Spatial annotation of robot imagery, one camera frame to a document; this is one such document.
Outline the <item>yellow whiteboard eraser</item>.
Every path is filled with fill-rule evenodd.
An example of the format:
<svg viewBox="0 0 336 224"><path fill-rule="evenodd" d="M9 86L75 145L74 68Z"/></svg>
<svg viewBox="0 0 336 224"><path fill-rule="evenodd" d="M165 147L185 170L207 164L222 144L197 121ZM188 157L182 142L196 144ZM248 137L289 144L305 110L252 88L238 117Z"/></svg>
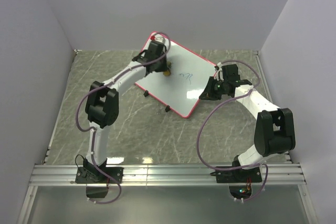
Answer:
<svg viewBox="0 0 336 224"><path fill-rule="evenodd" d="M164 76L168 77L171 75L171 62L166 63L166 69L162 72Z"/></svg>

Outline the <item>white board with pink frame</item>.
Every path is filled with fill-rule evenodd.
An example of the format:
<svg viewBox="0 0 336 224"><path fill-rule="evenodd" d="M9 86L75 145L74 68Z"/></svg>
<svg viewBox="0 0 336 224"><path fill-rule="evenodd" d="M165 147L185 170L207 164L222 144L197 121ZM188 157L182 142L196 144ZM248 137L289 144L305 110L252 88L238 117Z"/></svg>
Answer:
<svg viewBox="0 0 336 224"><path fill-rule="evenodd" d="M153 72L135 84L183 118L188 118L199 102L215 64L171 41L167 54L170 75Z"/></svg>

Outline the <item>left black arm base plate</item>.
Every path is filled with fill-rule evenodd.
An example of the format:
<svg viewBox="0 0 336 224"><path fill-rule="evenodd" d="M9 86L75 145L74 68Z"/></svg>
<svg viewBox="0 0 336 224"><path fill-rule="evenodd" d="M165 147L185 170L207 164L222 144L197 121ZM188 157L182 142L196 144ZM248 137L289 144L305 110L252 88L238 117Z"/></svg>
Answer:
<svg viewBox="0 0 336 224"><path fill-rule="evenodd" d="M106 174L114 178L119 184L122 182L123 170L123 167L105 167L103 169ZM84 167L79 167L77 170L75 179L76 184L106 184L107 182L115 184L113 180L100 173L95 168L93 170L87 170Z"/></svg>

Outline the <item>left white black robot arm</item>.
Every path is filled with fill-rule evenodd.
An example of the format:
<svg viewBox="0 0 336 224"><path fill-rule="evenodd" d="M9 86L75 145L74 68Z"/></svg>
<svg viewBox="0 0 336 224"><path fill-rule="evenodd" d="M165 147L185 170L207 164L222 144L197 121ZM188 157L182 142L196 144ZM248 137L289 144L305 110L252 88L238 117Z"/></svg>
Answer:
<svg viewBox="0 0 336 224"><path fill-rule="evenodd" d="M166 55L171 43L153 40L118 74L105 82L95 81L90 87L85 112L88 116L90 144L83 167L94 183L106 178L107 140L110 126L119 115L119 98L137 81L152 72L170 71Z"/></svg>

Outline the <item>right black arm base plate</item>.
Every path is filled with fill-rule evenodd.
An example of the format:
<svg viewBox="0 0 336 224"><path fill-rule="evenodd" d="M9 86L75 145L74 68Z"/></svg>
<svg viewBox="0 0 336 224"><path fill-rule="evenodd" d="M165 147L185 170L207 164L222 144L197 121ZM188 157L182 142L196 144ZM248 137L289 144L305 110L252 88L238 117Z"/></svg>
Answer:
<svg viewBox="0 0 336 224"><path fill-rule="evenodd" d="M220 171L215 170L210 173L211 176L216 177L217 183L261 183L262 177L260 168L252 168L252 169L236 169L236 170L228 170L228 171Z"/></svg>

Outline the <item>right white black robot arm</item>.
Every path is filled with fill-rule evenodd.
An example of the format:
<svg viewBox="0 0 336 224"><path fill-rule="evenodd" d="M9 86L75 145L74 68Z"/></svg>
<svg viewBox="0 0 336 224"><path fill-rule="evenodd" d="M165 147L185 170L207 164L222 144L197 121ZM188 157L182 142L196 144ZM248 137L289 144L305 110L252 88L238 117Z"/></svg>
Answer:
<svg viewBox="0 0 336 224"><path fill-rule="evenodd" d="M294 149L296 139L292 111L274 105L261 95L257 91L259 81L252 84L242 79L238 73L238 63L239 60L219 62L199 99L217 101L223 95L229 97L217 105L211 114L229 102L237 101L243 105L256 120L254 143L237 156L237 163L231 167L213 167L202 157L199 160L213 170L232 171L233 179L243 182L250 176L250 169L264 165L269 157Z"/></svg>

